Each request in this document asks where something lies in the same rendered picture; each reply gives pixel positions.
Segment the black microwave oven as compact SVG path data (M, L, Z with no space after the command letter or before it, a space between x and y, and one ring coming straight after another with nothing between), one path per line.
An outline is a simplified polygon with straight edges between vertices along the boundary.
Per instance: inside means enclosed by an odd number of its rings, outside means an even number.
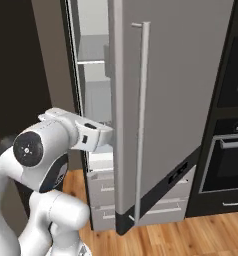
M227 39L219 107L238 107L238 0L236 0Z

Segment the grey freezer drawer front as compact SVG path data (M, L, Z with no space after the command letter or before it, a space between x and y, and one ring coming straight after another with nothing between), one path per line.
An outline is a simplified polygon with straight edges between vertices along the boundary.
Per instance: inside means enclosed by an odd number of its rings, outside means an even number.
M195 167L164 196L163 200L185 198L190 195ZM98 169L87 174L90 205L92 207L114 205L114 171L112 169Z
M139 226L182 221L185 218L188 198L164 199L158 201L138 222ZM115 206L100 206L91 209L95 231L115 228Z

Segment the black drawer under oven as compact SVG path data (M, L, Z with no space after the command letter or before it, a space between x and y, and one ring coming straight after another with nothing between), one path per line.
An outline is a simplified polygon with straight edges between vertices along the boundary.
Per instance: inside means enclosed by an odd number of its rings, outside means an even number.
M223 206L222 202L238 202L238 190L193 194L188 203L186 217L238 212L238 206Z

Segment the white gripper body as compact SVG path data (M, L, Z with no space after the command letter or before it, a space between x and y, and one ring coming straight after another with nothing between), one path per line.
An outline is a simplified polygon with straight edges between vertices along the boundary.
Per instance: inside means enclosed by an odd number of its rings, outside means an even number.
M109 126L101 126L98 140L98 147L110 145L112 143L113 129Z

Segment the white fridge crisper drawer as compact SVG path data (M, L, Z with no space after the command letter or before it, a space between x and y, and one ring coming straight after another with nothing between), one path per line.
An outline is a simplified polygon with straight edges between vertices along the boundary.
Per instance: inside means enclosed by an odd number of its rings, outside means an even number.
M88 165L90 170L103 170L112 169L113 164L113 154L108 153L90 153L88 156Z

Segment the grey fridge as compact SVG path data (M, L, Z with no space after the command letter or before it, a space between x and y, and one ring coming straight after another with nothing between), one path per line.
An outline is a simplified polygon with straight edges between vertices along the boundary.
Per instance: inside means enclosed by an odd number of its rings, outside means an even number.
M65 29L67 52L70 64L70 75L73 79L72 93L77 113L102 125L112 124L112 89L111 81L105 76L103 62L78 63L78 50L80 45L79 10L77 0L60 0L62 8L63 26ZM115 168L115 149L113 144L98 147L92 152L81 151L84 181L86 185L87 203L90 205L87 174L89 169L88 156L90 153L113 154L114 171L114 199L115 199L115 228L119 235L124 235L132 227L139 226L134 223L135 194L136 194L136 168L127 165L123 168L126 177L123 184L116 183L118 171ZM166 170L162 166L168 158L158 152L156 148L148 150L147 155L151 162L142 172L141 176L141 206L140 219L172 189L193 167L198 157L198 150ZM90 217L93 229L92 214Z

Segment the grey fridge door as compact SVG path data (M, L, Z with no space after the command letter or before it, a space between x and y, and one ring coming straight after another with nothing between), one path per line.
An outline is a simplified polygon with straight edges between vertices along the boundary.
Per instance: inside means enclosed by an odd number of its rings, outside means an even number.
M235 0L108 0L116 183L137 171L141 29L151 22L142 172L156 148L168 170L200 152Z

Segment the grey fridge shelf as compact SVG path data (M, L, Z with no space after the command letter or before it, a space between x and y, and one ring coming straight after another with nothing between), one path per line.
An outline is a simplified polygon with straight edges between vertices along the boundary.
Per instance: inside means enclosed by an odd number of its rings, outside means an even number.
M109 44L108 35L85 35L80 39L78 63L104 61L104 46Z

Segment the black oven door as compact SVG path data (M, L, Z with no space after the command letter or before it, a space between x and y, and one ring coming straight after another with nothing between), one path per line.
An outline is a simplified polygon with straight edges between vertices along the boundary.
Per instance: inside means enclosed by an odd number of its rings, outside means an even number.
M238 134L212 138L199 194L238 190L238 148L222 149L221 139L226 142L238 141Z

